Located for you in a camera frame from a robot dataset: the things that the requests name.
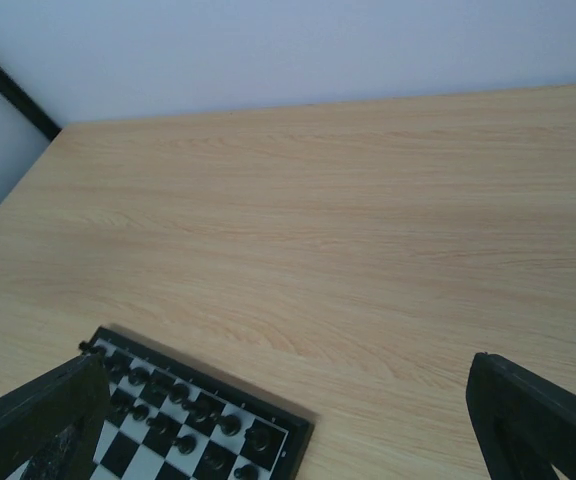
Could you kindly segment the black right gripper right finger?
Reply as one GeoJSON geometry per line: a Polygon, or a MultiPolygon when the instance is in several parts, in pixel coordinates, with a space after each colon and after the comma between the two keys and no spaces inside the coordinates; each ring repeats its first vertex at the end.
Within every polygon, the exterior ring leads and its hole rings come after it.
{"type": "Polygon", "coordinates": [[[477,353],[467,407],[492,479],[576,479],[576,395],[498,354],[477,353]]]}

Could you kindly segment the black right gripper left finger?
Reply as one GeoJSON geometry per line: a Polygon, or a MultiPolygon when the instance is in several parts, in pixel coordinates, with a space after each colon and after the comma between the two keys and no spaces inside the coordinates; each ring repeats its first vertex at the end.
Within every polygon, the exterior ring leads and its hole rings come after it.
{"type": "Polygon", "coordinates": [[[79,355],[0,397],[0,479],[88,479],[109,410],[98,354],[79,355]]]}

